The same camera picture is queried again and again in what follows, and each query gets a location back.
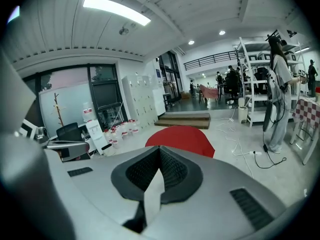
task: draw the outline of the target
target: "long black hair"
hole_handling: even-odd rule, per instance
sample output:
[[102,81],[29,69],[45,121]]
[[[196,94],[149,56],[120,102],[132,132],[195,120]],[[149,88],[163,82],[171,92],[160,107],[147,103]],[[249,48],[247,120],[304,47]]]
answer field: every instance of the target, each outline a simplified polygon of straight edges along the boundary
[[286,66],[288,67],[288,60],[284,54],[284,52],[279,48],[278,43],[280,43],[280,40],[276,36],[270,36],[269,37],[269,45],[271,47],[271,60],[270,60],[270,68],[273,70],[274,69],[274,60],[275,60],[275,55],[281,56],[285,63]]

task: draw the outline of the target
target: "railing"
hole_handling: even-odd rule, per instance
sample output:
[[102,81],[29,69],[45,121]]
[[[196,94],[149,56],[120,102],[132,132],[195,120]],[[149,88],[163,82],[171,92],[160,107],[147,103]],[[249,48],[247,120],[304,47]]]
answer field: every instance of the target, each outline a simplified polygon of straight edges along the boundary
[[[239,58],[244,58],[245,54],[243,52],[238,53]],[[236,51],[226,51],[222,53],[213,54],[207,57],[195,59],[192,61],[189,61],[187,63],[184,63],[185,70],[191,70],[197,67],[203,67],[205,65],[218,63],[218,62],[224,62],[224,61],[231,61],[237,59],[237,53]]]

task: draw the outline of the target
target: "wooden step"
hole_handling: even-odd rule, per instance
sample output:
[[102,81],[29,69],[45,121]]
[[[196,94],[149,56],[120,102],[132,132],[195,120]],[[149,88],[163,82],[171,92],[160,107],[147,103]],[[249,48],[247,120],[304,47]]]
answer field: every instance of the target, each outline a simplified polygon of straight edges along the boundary
[[210,121],[210,114],[164,114],[160,120]]
[[160,119],[154,123],[155,126],[192,126],[198,129],[209,129],[210,121],[204,120],[164,120]]

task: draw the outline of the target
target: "red rug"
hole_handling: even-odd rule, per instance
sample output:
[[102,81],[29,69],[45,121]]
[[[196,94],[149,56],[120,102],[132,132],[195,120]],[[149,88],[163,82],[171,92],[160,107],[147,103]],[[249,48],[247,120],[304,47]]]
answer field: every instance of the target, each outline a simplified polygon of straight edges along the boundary
[[215,149],[206,135],[192,126],[171,126],[152,135],[145,146],[168,146],[213,158]]

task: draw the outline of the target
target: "checkered tablecloth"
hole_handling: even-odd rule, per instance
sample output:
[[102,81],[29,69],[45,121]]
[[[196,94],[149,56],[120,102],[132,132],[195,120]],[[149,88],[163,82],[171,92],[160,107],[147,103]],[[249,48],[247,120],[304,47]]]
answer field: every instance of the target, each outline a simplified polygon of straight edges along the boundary
[[310,125],[319,127],[320,125],[320,105],[315,98],[301,97],[292,114],[294,118],[304,120]]

